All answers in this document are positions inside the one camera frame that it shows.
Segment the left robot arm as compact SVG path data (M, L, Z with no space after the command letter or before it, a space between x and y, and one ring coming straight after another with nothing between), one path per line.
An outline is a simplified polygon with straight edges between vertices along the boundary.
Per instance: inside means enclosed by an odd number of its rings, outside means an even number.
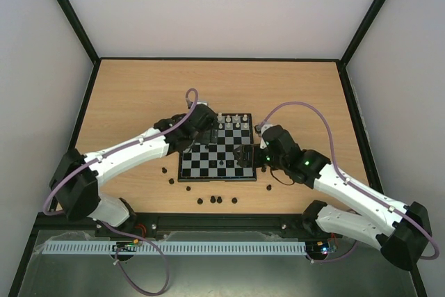
M57 200L69 221L91 218L100 225L130 232L136 224L134 210L125 199L103 193L102 186L148 161L183 152L217 122L217 113L197 104L189 112L161 119L142 134L113 147L87 154L76 148L68 150L50 181L44 213L56 215L49 205Z

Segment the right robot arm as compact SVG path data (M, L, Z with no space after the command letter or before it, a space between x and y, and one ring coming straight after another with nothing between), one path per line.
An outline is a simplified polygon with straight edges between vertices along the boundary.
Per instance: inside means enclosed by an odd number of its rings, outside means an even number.
M346 212L313 201L302 215L308 234L327 232L360 241L405 271L411 271L422 259L432 236L428 210L422 204L405 204L364 185L323 154L300 148L281 126L263 126L261 142L235 148L234 156L240 166L281 170L292 182L325 193L350 208Z

